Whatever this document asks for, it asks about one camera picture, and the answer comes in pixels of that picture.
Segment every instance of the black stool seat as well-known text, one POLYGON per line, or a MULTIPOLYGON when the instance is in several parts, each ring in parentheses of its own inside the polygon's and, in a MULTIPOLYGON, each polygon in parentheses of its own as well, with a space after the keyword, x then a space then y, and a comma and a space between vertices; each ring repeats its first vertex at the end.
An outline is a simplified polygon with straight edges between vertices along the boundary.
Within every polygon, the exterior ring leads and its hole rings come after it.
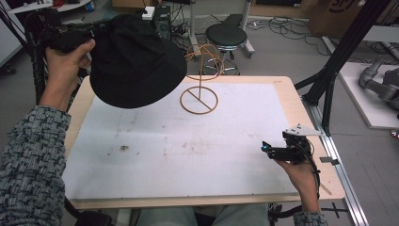
POLYGON ((214 24, 205 31, 205 38, 220 50, 235 50, 247 43, 247 33, 232 24, 214 24))

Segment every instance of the black bucket hat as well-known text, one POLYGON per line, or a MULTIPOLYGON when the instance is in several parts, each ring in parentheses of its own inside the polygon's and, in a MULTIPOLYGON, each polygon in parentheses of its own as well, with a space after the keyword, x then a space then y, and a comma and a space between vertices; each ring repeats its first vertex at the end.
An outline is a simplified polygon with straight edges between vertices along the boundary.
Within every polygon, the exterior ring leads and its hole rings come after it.
POLYGON ((184 54, 158 37, 148 21, 134 14, 111 20, 112 31, 98 36, 91 51, 90 83, 105 103, 121 108, 150 105, 184 79, 184 54))

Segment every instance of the metal frame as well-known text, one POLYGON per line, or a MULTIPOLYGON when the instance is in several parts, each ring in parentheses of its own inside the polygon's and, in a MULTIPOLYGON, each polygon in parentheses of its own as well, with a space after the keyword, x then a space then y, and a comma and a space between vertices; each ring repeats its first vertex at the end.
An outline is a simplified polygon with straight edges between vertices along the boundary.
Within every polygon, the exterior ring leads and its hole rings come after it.
MULTIPOLYGON (((311 118, 313 120, 313 124, 315 125, 316 129, 320 132, 325 132, 321 124, 322 113, 320 112, 319 107, 309 104, 305 104, 305 107, 307 107, 307 109, 309 110, 309 113, 311 114, 311 118)), ((340 158, 340 155, 338 154, 338 150, 335 147, 332 137, 326 136, 325 133, 322 133, 320 139, 327 151, 328 156, 330 156, 332 159, 337 159, 340 163, 335 166, 335 170, 337 171, 338 177, 343 184, 343 189, 346 194, 344 201, 347 205, 354 224, 359 226, 369 225, 367 218, 364 215, 363 209, 360 206, 360 202, 358 200, 358 197, 356 196, 355 190, 349 181, 349 177, 346 174, 345 168, 343 167, 343 162, 340 158)))
POLYGON ((319 99, 324 93, 326 94, 321 123, 328 136, 330 136, 329 119, 335 79, 347 59, 350 58, 390 1, 368 0, 343 36, 325 67, 319 73, 295 84, 296 89, 302 89, 313 84, 309 92, 303 95, 303 101, 309 103, 309 105, 318 105, 319 99))

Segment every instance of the patterned sleeve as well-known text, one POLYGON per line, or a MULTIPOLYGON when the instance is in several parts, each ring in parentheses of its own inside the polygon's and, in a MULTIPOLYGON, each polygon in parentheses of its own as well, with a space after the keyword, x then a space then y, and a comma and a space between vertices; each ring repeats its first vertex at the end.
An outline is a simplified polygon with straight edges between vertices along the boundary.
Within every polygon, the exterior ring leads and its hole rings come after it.
POLYGON ((0 225, 60 225, 64 140, 71 116, 35 106, 8 134, 0 169, 0 225))
POLYGON ((325 216, 318 212, 300 212, 294 214, 295 226, 327 226, 325 216))

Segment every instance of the person's left hand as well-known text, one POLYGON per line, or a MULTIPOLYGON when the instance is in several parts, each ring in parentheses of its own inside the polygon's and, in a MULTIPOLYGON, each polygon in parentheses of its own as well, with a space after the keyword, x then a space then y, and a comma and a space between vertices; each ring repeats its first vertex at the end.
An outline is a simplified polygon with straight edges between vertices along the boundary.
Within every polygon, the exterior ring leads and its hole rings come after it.
POLYGON ((49 79, 39 105, 66 110, 72 92, 76 89, 79 68, 90 66, 87 53, 95 46, 94 40, 81 44, 68 54, 47 48, 49 79))

